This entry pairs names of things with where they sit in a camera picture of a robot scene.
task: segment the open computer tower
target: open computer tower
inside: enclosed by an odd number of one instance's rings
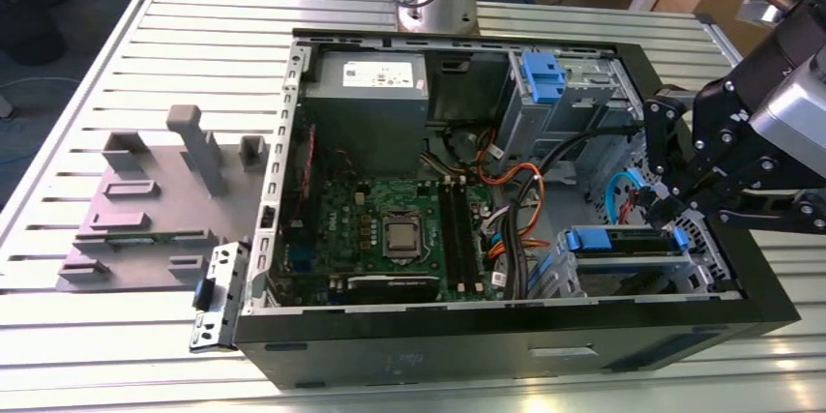
[[[543,174],[508,294],[491,252],[524,178],[479,170],[639,124],[662,83],[636,45],[299,30],[287,65],[256,230],[216,248],[193,351],[240,349],[280,388],[527,378],[658,369],[798,319],[748,231],[646,226],[642,133]]]

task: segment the side panel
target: side panel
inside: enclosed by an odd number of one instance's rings
[[[658,369],[748,325],[241,343],[281,389]]]

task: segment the blue latch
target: blue latch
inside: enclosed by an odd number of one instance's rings
[[[576,237],[575,232],[568,231],[566,233],[566,242],[568,242],[570,251],[578,251],[579,249],[582,249],[582,244],[579,244],[579,238]]]
[[[608,232],[602,227],[583,227],[575,229],[572,233],[576,235],[584,251],[610,251],[612,248]]]
[[[688,234],[680,227],[674,228],[674,240],[676,241],[676,246],[680,248],[680,251],[687,251],[690,247]]]
[[[535,103],[556,103],[566,92],[566,70],[547,52],[522,54],[523,71],[532,89]]]

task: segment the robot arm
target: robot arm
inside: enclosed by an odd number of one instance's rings
[[[695,212],[739,227],[826,234],[824,46],[823,12],[800,3],[696,94],[690,137],[678,134],[684,104],[668,92],[646,101],[648,167],[660,174],[656,192],[639,197],[651,224]]]

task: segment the green circuit board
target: green circuit board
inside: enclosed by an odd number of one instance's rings
[[[440,279],[439,301],[460,302],[494,300],[496,289],[490,287],[484,273],[480,238],[472,241],[479,269],[479,289],[448,286],[445,251],[443,245],[439,186],[435,181],[361,180],[328,182],[321,193],[316,243],[313,251],[291,248],[288,255],[297,270],[291,273],[295,293],[303,305],[324,305],[324,290],[329,277],[359,274],[427,275]],[[486,207],[491,207],[490,188],[466,187],[474,231],[478,230]],[[392,260],[384,256],[383,219],[411,218],[420,225],[420,255],[415,259]]]

